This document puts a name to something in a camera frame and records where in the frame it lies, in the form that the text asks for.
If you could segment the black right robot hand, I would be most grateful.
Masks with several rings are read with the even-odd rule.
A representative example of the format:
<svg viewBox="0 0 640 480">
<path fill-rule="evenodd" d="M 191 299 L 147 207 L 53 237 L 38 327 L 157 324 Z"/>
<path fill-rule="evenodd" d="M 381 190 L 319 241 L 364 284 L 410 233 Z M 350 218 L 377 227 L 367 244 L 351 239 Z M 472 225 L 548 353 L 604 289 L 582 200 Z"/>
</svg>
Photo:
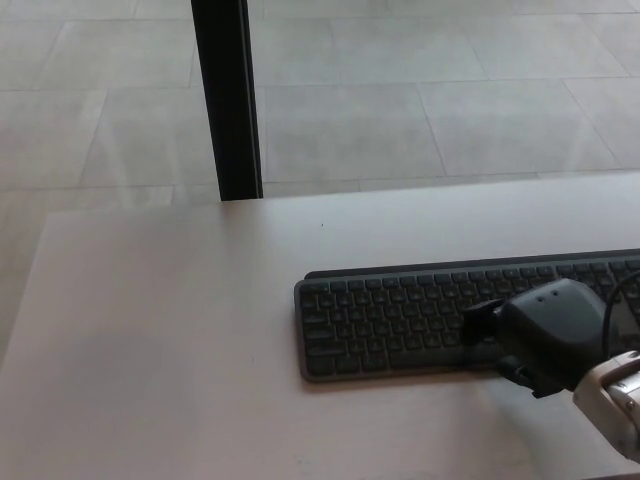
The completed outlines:
<svg viewBox="0 0 640 480">
<path fill-rule="evenodd" d="M 502 350 L 500 375 L 544 398 L 574 391 L 621 345 L 619 329 L 605 313 L 605 301 L 591 288 L 560 279 L 470 307 L 463 313 L 460 341 L 475 347 L 494 340 Z"/>
</svg>

